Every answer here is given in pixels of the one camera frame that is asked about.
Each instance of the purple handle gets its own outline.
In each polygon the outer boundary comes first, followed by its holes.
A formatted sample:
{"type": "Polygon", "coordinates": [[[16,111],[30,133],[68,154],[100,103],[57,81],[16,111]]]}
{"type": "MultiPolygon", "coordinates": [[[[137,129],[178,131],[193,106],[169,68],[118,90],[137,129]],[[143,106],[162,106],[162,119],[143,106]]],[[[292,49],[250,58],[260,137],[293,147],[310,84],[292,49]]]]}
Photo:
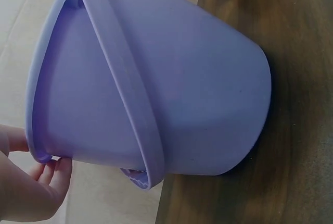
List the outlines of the purple handle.
{"type": "Polygon", "coordinates": [[[137,186],[150,189],[164,178],[164,154],[145,86],[109,0],[83,0],[124,103],[146,171],[122,169],[137,186]]]}

